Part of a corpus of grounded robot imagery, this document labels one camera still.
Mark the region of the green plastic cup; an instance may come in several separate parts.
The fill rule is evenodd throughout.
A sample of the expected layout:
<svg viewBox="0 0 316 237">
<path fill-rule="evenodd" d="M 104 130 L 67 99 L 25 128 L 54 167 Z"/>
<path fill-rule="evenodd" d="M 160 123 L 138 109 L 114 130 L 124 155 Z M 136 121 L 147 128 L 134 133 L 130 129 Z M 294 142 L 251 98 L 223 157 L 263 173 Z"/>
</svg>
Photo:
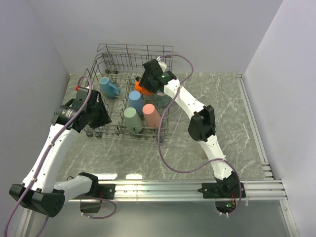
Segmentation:
<svg viewBox="0 0 316 237">
<path fill-rule="evenodd" d="M 131 134 L 139 134 L 143 129 L 140 116 L 133 107 L 126 108 L 124 114 L 124 125 Z"/>
</svg>

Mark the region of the beige plastic cup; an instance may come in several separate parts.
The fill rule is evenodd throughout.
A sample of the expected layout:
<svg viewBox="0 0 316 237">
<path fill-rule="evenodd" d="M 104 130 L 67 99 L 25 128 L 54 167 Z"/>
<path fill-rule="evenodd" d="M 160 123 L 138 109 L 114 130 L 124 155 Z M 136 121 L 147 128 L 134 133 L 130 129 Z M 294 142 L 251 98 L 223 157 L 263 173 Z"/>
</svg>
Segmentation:
<svg viewBox="0 0 316 237">
<path fill-rule="evenodd" d="M 205 153 L 203 148 L 200 148 L 199 154 L 202 159 L 208 159 L 207 154 Z"/>
</svg>

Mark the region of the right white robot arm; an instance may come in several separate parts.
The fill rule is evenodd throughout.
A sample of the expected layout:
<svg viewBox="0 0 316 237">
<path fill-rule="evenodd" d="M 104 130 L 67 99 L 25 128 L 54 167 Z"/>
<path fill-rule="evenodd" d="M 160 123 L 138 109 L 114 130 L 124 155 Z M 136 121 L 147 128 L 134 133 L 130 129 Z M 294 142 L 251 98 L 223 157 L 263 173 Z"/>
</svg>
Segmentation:
<svg viewBox="0 0 316 237">
<path fill-rule="evenodd" d="M 139 85 L 150 92 L 161 90 L 187 114 L 190 119 L 188 133 L 204 150 L 212 165 L 216 186 L 213 188 L 216 198 L 240 198 L 242 186 L 234 167 L 226 161 L 217 140 L 215 111 L 211 105 L 198 101 L 177 77 L 166 69 L 160 58 L 143 64 L 144 73 Z"/>
</svg>

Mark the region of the blue plastic cup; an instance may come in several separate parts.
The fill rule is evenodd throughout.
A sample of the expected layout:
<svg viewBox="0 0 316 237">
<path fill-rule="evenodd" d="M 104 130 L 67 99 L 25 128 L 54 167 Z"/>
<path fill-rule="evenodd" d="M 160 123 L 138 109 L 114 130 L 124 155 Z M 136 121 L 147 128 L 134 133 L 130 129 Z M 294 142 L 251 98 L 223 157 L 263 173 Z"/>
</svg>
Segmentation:
<svg viewBox="0 0 316 237">
<path fill-rule="evenodd" d="M 144 102 L 143 102 L 141 93 L 137 90 L 131 91 L 129 93 L 128 98 L 129 98 L 129 106 L 133 107 L 138 113 L 138 115 L 141 116 L 143 114 L 143 107 L 144 107 Z"/>
</svg>

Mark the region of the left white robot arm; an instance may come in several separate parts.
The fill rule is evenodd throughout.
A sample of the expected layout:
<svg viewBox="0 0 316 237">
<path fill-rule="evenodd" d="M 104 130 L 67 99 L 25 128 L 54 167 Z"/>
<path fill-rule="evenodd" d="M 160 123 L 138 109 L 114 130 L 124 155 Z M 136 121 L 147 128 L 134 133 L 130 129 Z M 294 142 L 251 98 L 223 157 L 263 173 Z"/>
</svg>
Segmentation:
<svg viewBox="0 0 316 237">
<path fill-rule="evenodd" d="M 79 88 L 74 99 L 54 113 L 44 147 L 21 184 L 13 184 L 9 194 L 21 200 L 21 206 L 49 217 L 55 217 L 65 202 L 80 195 L 100 196 L 98 177 L 86 172 L 74 179 L 56 184 L 63 160 L 79 133 L 89 126 L 99 128 L 111 122 L 99 91 Z"/>
</svg>

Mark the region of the pink plastic cup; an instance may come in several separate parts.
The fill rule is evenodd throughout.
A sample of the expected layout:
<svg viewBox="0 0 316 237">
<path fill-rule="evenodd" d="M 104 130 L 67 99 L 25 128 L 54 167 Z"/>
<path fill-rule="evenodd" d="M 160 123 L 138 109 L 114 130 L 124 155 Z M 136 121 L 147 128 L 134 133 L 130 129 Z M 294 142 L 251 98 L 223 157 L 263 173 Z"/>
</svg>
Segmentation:
<svg viewBox="0 0 316 237">
<path fill-rule="evenodd" d="M 160 125 L 161 116 L 155 106 L 153 104 L 146 104 L 144 105 L 142 111 L 147 127 L 158 128 Z"/>
</svg>

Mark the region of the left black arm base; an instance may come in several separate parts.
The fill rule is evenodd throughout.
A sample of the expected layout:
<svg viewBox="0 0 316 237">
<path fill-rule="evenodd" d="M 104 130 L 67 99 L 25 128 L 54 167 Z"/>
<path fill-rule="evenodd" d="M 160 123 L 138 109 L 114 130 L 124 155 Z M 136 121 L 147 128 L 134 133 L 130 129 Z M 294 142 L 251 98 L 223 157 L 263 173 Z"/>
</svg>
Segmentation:
<svg viewBox="0 0 316 237">
<path fill-rule="evenodd" d="M 115 184 L 101 184 L 98 186 L 97 191 L 90 194 L 83 194 L 80 196 L 80 210 L 83 213 L 98 213 L 102 206 L 102 200 L 93 198 L 103 198 L 113 200 L 115 195 Z"/>
</svg>

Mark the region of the light blue floral mug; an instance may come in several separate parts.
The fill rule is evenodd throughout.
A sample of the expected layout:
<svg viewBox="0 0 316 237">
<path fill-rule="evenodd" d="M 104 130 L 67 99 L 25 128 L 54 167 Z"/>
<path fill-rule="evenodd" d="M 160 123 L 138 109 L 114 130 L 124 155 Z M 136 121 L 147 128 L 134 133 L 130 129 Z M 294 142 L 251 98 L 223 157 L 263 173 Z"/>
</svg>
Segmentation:
<svg viewBox="0 0 316 237">
<path fill-rule="evenodd" d="M 102 77 L 99 80 L 99 85 L 102 93 L 107 98 L 114 98 L 120 95 L 120 89 L 107 77 Z"/>
</svg>

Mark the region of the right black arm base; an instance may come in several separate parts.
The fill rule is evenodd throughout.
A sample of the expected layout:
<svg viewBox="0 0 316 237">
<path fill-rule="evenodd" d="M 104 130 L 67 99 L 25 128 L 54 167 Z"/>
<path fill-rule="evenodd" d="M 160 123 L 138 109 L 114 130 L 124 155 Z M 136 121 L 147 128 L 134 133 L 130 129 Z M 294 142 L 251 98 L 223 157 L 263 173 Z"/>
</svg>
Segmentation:
<svg viewBox="0 0 316 237">
<path fill-rule="evenodd" d="M 219 214 L 231 214 L 236 208 L 238 201 L 246 197 L 243 183 L 224 184 L 223 182 L 202 183 L 197 191 L 202 193 L 204 199 L 214 199 L 215 208 Z"/>
</svg>

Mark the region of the orange mug black handle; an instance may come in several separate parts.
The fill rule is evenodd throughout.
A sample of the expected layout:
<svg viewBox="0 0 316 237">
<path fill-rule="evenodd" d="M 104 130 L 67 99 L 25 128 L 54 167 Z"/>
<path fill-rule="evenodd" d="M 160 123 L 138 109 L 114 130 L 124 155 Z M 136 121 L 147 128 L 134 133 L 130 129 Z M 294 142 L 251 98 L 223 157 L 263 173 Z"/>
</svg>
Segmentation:
<svg viewBox="0 0 316 237">
<path fill-rule="evenodd" d="M 148 91 L 146 88 L 140 86 L 140 79 L 141 79 L 140 77 L 135 77 L 135 79 L 136 79 L 136 83 L 135 83 L 136 91 L 139 91 L 143 95 L 148 95 L 148 96 L 154 95 L 153 92 Z"/>
</svg>

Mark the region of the aluminium mounting rail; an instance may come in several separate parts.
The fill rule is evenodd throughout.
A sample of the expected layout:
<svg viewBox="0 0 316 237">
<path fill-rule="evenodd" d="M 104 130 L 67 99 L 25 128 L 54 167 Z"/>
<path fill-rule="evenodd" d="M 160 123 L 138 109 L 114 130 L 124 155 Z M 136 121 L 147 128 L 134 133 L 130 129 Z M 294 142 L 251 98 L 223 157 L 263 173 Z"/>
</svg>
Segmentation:
<svg viewBox="0 0 316 237">
<path fill-rule="evenodd" d="M 113 201 L 157 202 L 157 201 L 211 201 L 204 198 L 209 188 L 203 183 L 209 180 L 127 180 L 100 181 L 102 188 L 111 184 L 114 189 Z M 243 200 L 286 200 L 287 195 L 280 180 L 250 180 L 243 181 L 246 196 Z"/>
</svg>

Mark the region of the teal patterned mug yellow inside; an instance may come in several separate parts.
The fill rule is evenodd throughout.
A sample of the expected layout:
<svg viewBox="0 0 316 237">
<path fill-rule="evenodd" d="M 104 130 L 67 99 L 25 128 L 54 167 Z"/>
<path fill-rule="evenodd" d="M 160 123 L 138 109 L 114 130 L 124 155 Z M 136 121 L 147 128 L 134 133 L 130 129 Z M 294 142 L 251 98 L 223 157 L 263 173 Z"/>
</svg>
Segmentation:
<svg viewBox="0 0 316 237">
<path fill-rule="evenodd" d="M 169 104 L 170 97 L 163 93 L 161 90 L 158 90 L 154 95 L 154 99 L 159 107 L 165 108 Z"/>
</svg>

